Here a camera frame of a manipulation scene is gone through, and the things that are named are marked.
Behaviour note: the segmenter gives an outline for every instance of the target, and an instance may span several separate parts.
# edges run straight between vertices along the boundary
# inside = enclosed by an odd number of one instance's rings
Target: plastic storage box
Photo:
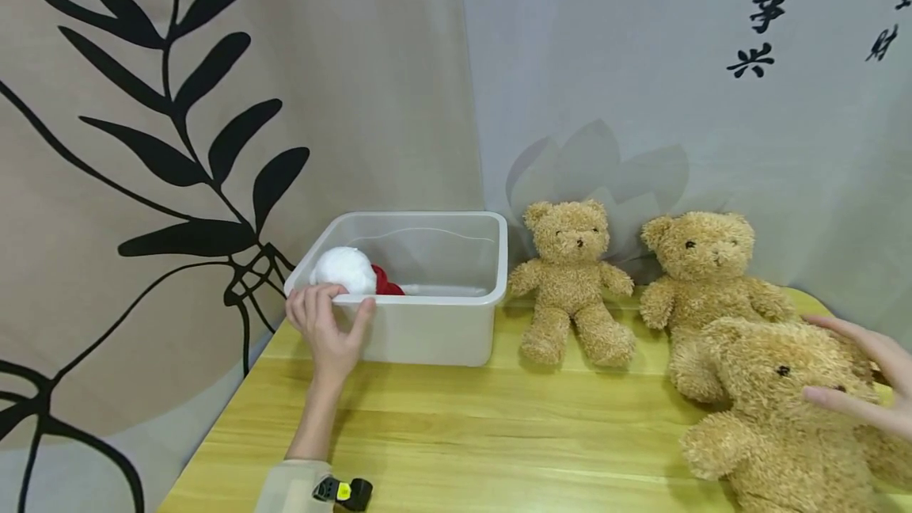
[[[289,275],[307,285],[326,250],[351,245],[406,296],[377,298],[364,358],[481,367],[491,357],[494,308],[507,285],[507,224],[492,212],[352,212],[326,227]],[[364,296],[336,296],[336,321],[352,324]]]

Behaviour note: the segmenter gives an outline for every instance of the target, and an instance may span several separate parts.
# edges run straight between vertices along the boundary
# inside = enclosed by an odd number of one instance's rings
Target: human hand
[[[341,285],[316,285],[294,290],[286,301],[286,315],[310,345],[313,385],[341,389],[361,358],[361,345],[377,302],[361,302],[351,331],[341,332],[333,316],[332,298],[346,293]]]
[[[912,442],[912,355],[887,335],[848,321],[819,315],[805,315],[804,320],[853,340],[877,363],[883,378],[893,388],[893,406],[873,405],[836,389],[817,386],[804,387],[804,398]]]

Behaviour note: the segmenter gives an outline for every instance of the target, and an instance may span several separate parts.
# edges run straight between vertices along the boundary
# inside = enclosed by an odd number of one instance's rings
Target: table surface
[[[801,313],[828,314],[787,292]],[[486,367],[361,363],[338,412],[335,474],[374,484],[371,513],[736,511],[724,482],[699,481],[680,457],[680,435],[706,411],[667,380],[666,335],[644,327],[635,298],[607,304],[636,333],[627,371],[591,367],[572,336],[559,370],[522,363],[530,301],[497,309]],[[283,323],[158,511],[253,511],[311,370]],[[878,489],[884,511],[912,511],[912,495]]]

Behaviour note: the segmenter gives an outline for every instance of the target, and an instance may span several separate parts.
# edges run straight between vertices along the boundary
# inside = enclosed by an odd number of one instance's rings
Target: plush toy
[[[310,273],[310,285],[335,283],[350,295],[405,295],[386,273],[371,264],[357,248],[332,248],[323,253]]]
[[[710,323],[703,337],[732,407],[680,443],[694,475],[727,477],[745,512],[874,512],[872,477],[912,488],[910,443],[804,400],[805,386],[827,386],[877,404],[857,347],[803,322],[742,317]]]
[[[664,215],[643,226],[642,238],[665,271],[643,292],[640,315],[649,328],[671,331],[668,375],[685,397],[723,401],[725,392],[697,344],[701,329],[725,316],[786,321],[794,307],[779,287],[744,275],[754,230],[742,215]]]
[[[634,335],[611,317],[602,301],[602,286],[617,295],[633,292],[628,274],[600,260],[608,248],[605,207],[594,200],[538,202],[523,219],[539,257],[514,269],[508,283],[514,296],[538,289],[532,325],[522,335],[522,353],[536,363],[558,364],[572,320],[592,363],[629,363]]]

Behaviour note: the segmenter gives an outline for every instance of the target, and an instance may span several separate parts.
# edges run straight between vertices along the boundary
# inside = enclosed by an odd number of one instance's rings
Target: beige sleeve
[[[317,484],[329,474],[325,462],[284,460],[266,477],[254,513],[332,513],[333,502],[312,497]]]

